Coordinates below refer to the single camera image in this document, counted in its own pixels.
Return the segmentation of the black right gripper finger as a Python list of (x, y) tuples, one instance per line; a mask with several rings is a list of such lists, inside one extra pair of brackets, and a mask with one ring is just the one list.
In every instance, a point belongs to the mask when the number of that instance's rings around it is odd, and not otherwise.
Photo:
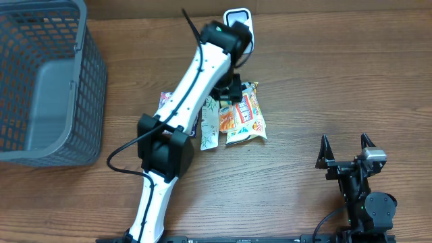
[(362, 133), (360, 136), (361, 148), (365, 149), (368, 147), (376, 147), (376, 145), (371, 141), (367, 133)]
[(324, 134), (321, 137), (320, 151), (317, 157), (315, 167), (317, 169), (328, 169), (329, 165), (335, 162), (335, 158), (328, 141), (327, 136)]

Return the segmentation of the orange small snack pack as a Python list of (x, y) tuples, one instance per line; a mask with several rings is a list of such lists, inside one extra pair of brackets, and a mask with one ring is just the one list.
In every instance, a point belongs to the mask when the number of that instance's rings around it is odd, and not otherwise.
[(219, 102), (219, 131), (231, 132), (236, 129), (235, 109), (230, 101)]

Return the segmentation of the white tube gold cap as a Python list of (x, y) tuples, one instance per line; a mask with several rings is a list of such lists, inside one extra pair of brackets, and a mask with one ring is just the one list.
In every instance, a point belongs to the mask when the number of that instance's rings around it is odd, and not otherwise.
[(208, 96), (201, 111), (202, 151), (216, 148), (219, 141), (219, 102)]

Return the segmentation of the yellow snack bag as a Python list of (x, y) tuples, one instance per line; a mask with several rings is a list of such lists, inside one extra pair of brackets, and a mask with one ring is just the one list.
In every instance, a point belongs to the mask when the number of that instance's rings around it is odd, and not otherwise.
[(266, 123), (257, 100), (258, 82), (242, 84), (242, 100), (234, 105), (235, 129), (227, 133), (226, 145), (238, 144), (256, 137), (266, 140)]

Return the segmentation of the purple red snack pack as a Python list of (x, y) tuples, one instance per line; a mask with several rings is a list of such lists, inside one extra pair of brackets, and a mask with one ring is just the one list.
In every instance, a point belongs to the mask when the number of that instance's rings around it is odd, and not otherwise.
[[(164, 104), (166, 104), (166, 102), (170, 100), (172, 94), (173, 94), (172, 92), (161, 92), (161, 95), (159, 97), (158, 109), (161, 109), (164, 106)], [(190, 133), (190, 136), (192, 138), (196, 138), (197, 126), (198, 126), (198, 116), (196, 116), (194, 120), (193, 127)]]

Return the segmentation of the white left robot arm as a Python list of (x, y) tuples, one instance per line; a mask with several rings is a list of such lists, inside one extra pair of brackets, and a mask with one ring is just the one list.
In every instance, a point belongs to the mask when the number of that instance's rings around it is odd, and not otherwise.
[(249, 26), (212, 21), (197, 37), (197, 50), (169, 100), (153, 116), (144, 114), (137, 125), (138, 157), (144, 183), (138, 213), (128, 230), (130, 242), (158, 242), (175, 183), (194, 156), (190, 133), (207, 97), (238, 103), (242, 83), (237, 62), (252, 44)]

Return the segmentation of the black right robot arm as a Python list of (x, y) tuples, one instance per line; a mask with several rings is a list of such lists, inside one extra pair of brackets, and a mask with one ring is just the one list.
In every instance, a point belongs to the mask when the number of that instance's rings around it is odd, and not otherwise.
[[(315, 167), (327, 171), (327, 180), (336, 180), (344, 197), (344, 206), (324, 217), (315, 228), (312, 242), (395, 242), (387, 231), (393, 228), (393, 218), (398, 202), (384, 192), (373, 192), (368, 178), (381, 172), (387, 155), (376, 146), (367, 134), (362, 134), (361, 153), (351, 161), (337, 162), (326, 135), (321, 138), (321, 148)], [(329, 237), (318, 237), (321, 226), (334, 215), (347, 212), (346, 227), (339, 227)]]

